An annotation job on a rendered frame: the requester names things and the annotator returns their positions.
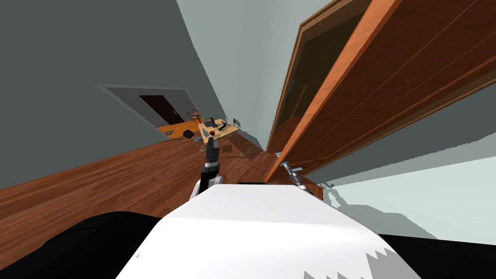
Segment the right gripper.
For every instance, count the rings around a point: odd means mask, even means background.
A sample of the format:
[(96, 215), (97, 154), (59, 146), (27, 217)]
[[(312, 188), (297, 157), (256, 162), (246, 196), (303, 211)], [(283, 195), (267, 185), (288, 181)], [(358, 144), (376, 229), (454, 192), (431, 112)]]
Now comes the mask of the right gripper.
[(287, 172), (289, 174), (289, 177), (290, 177), (290, 180), (292, 181), (292, 183), (303, 183), (303, 180), (301, 179), (301, 177), (298, 174), (299, 171), (303, 170), (302, 167), (291, 169), (289, 167), (289, 162), (287, 162), (287, 161), (282, 162), (280, 165), (287, 169)]

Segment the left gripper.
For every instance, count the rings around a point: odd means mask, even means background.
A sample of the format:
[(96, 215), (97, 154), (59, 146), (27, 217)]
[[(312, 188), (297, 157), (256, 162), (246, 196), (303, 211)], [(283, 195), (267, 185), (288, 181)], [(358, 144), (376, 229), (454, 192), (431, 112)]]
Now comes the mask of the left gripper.
[(213, 140), (212, 137), (207, 138), (207, 148), (205, 150), (205, 163), (216, 163), (219, 159), (219, 142), (218, 139)]

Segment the light wooden desk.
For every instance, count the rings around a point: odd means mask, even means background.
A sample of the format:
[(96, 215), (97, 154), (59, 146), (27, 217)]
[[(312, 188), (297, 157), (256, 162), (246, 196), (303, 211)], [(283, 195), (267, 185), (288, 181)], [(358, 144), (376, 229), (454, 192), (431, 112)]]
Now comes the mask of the light wooden desk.
[(237, 127), (236, 125), (228, 123), (222, 119), (212, 118), (209, 118), (206, 121), (198, 124), (198, 128), (204, 144), (206, 144), (208, 142), (208, 138), (212, 136), (210, 134), (211, 131), (214, 132), (214, 140), (232, 137), (237, 135), (237, 133), (239, 132), (239, 127)]

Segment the dark brown door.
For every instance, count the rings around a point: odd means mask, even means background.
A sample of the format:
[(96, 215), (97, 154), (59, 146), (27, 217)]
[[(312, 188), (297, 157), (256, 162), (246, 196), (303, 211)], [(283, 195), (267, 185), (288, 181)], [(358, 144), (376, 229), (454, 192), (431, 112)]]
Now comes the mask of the dark brown door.
[(164, 96), (140, 95), (140, 98), (169, 125), (185, 122)]

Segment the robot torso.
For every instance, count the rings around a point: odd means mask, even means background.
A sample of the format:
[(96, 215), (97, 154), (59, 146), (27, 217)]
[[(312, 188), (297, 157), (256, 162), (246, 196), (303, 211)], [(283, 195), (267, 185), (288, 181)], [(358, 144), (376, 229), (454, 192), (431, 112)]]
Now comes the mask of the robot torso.
[(293, 185), (211, 186), (116, 279), (421, 279), (379, 235)]

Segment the brown wooden door leaf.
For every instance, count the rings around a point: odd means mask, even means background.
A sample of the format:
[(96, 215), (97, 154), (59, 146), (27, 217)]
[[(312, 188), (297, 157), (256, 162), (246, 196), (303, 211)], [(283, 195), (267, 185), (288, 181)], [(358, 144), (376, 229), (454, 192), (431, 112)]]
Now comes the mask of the brown wooden door leaf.
[(267, 152), (305, 175), (496, 83), (496, 0), (333, 0), (298, 28)]

